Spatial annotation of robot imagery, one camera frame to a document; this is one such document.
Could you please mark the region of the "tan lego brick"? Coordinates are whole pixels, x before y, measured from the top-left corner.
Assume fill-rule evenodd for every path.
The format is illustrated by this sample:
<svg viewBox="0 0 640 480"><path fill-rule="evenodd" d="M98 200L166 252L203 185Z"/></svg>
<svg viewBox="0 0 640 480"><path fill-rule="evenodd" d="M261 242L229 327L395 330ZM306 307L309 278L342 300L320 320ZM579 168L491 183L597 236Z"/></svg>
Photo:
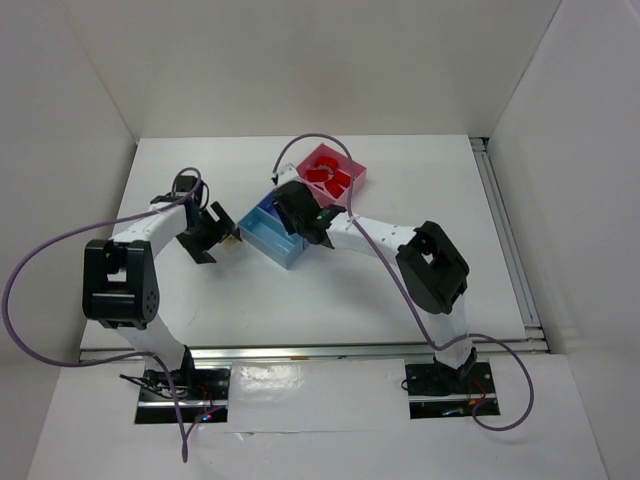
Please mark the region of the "tan lego brick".
<svg viewBox="0 0 640 480"><path fill-rule="evenodd" d="M224 241L224 247L226 250L233 251L238 249L242 245L242 240L233 236L229 236Z"/></svg>

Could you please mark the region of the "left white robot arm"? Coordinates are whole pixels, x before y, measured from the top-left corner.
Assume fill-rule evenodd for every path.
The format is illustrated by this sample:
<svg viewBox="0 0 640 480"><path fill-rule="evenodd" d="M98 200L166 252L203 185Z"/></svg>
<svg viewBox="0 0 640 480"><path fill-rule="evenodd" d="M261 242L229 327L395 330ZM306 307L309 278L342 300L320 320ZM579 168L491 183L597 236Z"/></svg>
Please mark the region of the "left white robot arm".
<svg viewBox="0 0 640 480"><path fill-rule="evenodd" d="M214 246L241 239L220 203L206 203L208 194L199 170L184 168L170 191L154 197L149 210L133 216L126 230L107 240L92 240L84 250L85 317L116 331L135 350L149 352L146 372L158 379L167 371L166 386L191 388L196 369L189 348L171 334L159 314L155 259L176 240L195 264L214 264Z"/></svg>

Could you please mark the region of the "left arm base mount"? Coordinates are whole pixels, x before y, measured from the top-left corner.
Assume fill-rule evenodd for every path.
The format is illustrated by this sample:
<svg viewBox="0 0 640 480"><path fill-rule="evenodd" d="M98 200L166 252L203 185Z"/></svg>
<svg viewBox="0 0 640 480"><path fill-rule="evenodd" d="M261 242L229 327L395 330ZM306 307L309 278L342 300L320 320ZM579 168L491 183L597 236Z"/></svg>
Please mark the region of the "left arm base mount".
<svg viewBox="0 0 640 480"><path fill-rule="evenodd" d="M145 372L142 376L120 374L119 378L138 388L134 423L138 425L176 424L177 416L169 384L163 375ZM231 367L201 368L192 383L175 383L179 408L185 424L226 423Z"/></svg>

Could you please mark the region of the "red round flower lego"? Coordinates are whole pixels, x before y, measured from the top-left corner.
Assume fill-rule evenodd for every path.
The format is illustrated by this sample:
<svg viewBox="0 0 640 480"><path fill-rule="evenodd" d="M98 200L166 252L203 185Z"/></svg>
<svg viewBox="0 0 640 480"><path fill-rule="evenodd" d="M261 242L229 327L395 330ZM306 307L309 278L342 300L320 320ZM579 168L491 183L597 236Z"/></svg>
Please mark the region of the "red round flower lego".
<svg viewBox="0 0 640 480"><path fill-rule="evenodd" d="M339 168L339 161L328 155L319 156L314 164L315 168L325 168L331 172L335 172Z"/></svg>

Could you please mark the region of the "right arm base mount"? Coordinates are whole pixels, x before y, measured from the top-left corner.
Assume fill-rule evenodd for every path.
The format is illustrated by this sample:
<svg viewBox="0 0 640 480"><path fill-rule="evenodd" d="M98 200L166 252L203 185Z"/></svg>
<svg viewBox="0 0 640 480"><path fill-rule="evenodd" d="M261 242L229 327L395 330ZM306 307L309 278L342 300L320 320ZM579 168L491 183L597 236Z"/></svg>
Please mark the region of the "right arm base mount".
<svg viewBox="0 0 640 480"><path fill-rule="evenodd" d="M500 407L488 362L479 362L461 384L446 385L433 363L405 365L400 387L408 395L412 420L499 416Z"/></svg>

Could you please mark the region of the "red lego brick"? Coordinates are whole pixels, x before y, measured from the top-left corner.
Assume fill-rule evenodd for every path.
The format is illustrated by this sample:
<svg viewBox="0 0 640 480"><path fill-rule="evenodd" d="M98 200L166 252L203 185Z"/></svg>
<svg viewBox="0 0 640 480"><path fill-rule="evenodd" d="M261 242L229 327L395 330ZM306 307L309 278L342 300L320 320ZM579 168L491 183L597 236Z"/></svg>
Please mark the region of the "red lego brick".
<svg viewBox="0 0 640 480"><path fill-rule="evenodd" d="M327 181L324 184L324 188L328 194L335 199L339 198L344 193L344 187L334 181Z"/></svg>
<svg viewBox="0 0 640 480"><path fill-rule="evenodd" d="M352 177L342 171L337 171L333 176L333 180L335 180L343 188L348 188L352 183Z"/></svg>
<svg viewBox="0 0 640 480"><path fill-rule="evenodd" d="M306 179L312 183L323 183L329 179L329 171L323 168L308 169Z"/></svg>

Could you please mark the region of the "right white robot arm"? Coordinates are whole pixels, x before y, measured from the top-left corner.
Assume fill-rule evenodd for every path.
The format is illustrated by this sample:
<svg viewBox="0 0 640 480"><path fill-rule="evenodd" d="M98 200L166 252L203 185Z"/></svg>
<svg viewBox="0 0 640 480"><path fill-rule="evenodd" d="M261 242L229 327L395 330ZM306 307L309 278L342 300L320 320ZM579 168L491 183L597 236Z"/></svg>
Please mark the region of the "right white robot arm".
<svg viewBox="0 0 640 480"><path fill-rule="evenodd" d="M439 376L449 383L467 377L477 359L465 312L470 269L440 225L392 225L352 215L339 205L322 207L297 180L275 189L274 206L287 232L310 244L381 260L417 315L419 329L435 351Z"/></svg>

